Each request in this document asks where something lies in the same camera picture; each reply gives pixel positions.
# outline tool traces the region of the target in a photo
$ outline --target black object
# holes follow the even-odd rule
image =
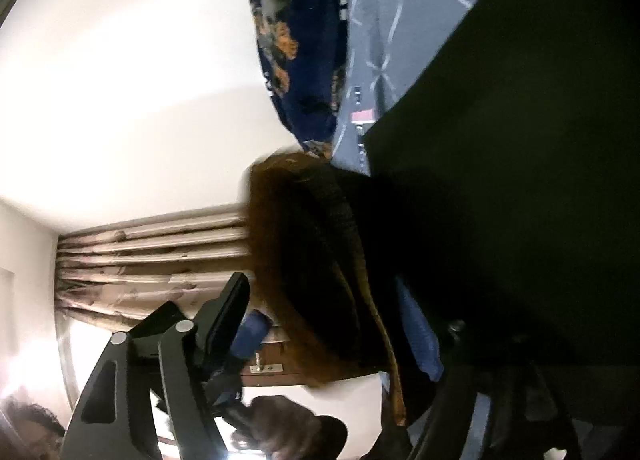
[[[182,460],[226,458],[216,416],[252,441],[237,361],[230,362],[228,353],[248,301],[249,282],[236,272],[220,297],[205,303],[193,321],[167,302],[130,332],[113,334],[82,392],[61,459],[161,460],[149,390],[171,417]],[[481,370],[469,366],[466,325],[456,321],[450,330],[452,362],[410,460],[455,460],[465,444]],[[575,434],[558,399],[538,370],[519,358],[520,344],[513,348],[511,365],[491,372],[493,403],[483,458],[530,458],[534,450],[560,446],[569,451],[568,458],[579,459]],[[327,440],[306,460],[330,460],[344,446],[344,425],[331,417],[325,420]]]
[[[166,404],[182,460],[226,458],[213,420],[225,408],[212,410],[202,383],[222,367],[248,301],[249,282],[236,272],[193,321],[167,302],[130,332],[113,334],[78,401],[62,460],[161,460],[149,390]],[[234,402],[236,421],[244,411]]]

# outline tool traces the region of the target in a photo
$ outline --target hand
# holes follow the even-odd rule
[[[274,460],[300,460],[313,451],[321,422],[304,406],[282,395],[257,396],[251,403],[251,432],[258,448]],[[246,438],[236,431],[234,442]]]

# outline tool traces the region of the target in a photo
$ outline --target wall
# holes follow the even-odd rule
[[[57,235],[0,202],[0,346],[3,395],[14,390],[54,411],[69,407],[63,387],[53,311]]]
[[[0,198],[59,233],[235,202],[291,144],[248,0],[18,0],[0,29]]]

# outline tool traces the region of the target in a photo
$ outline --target gray fabric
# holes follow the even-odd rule
[[[351,113],[389,110],[431,62],[476,0],[349,0],[345,95],[334,137],[334,163],[361,169]],[[354,89],[360,88],[361,104]]]

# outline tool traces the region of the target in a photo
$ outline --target light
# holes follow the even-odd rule
[[[566,449],[551,448],[544,454],[545,460],[562,460],[566,456]]]
[[[177,445],[158,442],[158,448],[160,449],[162,456],[177,458],[178,460],[180,459],[180,450],[178,449]]]
[[[226,460],[264,460],[267,455],[262,451],[230,451]]]
[[[57,361],[58,348],[52,341],[31,341],[18,355],[7,361],[8,380],[0,392],[0,398],[13,395],[23,387],[30,392],[45,388],[44,384],[48,384],[50,380],[46,367]]]

